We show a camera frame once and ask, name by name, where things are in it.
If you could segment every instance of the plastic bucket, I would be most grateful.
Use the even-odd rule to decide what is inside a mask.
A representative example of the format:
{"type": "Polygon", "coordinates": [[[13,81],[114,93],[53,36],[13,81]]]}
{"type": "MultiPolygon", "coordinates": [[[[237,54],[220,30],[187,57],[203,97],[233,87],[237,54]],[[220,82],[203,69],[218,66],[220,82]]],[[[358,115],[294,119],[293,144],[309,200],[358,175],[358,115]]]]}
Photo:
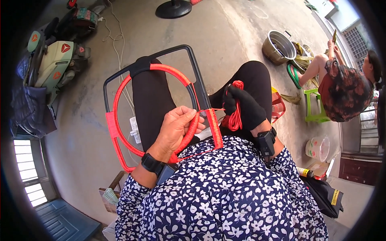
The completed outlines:
{"type": "Polygon", "coordinates": [[[306,144],[306,155],[324,162],[330,151],[330,140],[325,136],[314,137],[306,144]]]}

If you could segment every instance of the black glove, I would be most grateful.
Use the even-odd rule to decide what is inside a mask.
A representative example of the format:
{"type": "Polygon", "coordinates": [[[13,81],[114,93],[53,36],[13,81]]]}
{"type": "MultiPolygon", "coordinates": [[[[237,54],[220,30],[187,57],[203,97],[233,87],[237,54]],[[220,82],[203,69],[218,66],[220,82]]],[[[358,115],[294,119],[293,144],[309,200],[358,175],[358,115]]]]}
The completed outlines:
{"type": "Polygon", "coordinates": [[[233,85],[227,86],[224,91],[223,107],[225,114],[231,115],[236,111],[235,99],[240,101],[240,116],[243,128],[251,131],[267,118],[264,108],[248,92],[233,85]]]}

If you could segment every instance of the blue door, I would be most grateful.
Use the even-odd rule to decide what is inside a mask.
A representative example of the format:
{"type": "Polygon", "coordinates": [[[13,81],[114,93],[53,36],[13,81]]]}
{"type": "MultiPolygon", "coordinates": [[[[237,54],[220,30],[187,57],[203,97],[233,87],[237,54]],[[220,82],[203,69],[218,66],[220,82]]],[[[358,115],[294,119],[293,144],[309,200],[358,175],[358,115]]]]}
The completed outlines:
{"type": "Polygon", "coordinates": [[[63,199],[57,199],[38,207],[36,212],[49,233],[58,241],[87,240],[100,225],[63,199]]]}

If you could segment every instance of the bare leg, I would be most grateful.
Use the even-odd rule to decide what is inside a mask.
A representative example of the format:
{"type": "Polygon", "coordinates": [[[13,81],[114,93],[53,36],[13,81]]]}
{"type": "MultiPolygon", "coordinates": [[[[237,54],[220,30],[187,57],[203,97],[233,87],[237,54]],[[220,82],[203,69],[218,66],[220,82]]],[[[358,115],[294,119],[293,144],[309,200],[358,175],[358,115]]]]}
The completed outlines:
{"type": "MultiPolygon", "coordinates": [[[[319,84],[322,82],[324,76],[327,74],[327,70],[324,68],[326,66],[326,62],[328,60],[328,56],[325,54],[318,54],[311,61],[308,66],[306,72],[304,74],[300,74],[298,72],[299,85],[303,86],[308,80],[315,77],[319,74],[319,84]]],[[[291,66],[291,72],[294,74],[293,66],[291,66]]]]}

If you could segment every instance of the navy blue floral shirt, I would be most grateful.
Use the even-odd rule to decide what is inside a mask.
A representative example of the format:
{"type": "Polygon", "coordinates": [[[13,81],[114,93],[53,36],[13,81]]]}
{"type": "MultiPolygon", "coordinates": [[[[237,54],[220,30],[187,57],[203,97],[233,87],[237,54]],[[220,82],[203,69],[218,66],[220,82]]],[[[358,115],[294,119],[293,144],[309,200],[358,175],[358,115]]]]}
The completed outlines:
{"type": "Polygon", "coordinates": [[[127,178],[117,206],[117,240],[328,239],[323,216],[287,148],[267,164],[239,137],[186,148],[179,170],[153,189],[127,178]]]}

